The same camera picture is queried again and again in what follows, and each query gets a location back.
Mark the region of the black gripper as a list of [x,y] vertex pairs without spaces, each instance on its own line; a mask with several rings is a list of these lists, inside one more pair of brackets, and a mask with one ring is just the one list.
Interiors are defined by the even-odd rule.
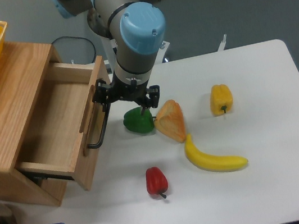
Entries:
[[142,107],[140,115],[143,115],[147,109],[157,108],[160,101],[160,86],[152,85],[147,88],[147,84],[147,81],[143,84],[126,84],[115,74],[110,84],[100,78],[96,80],[92,101],[99,103],[103,112],[106,112],[110,104],[117,100],[138,100]]

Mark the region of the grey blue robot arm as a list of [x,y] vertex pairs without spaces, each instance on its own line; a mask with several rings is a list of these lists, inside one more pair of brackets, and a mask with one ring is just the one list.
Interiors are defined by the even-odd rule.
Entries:
[[111,83],[98,80],[94,103],[109,108],[117,100],[156,108],[159,86],[148,81],[162,45],[166,21],[156,4],[162,0],[53,0],[65,18],[95,10],[108,34],[117,42]]

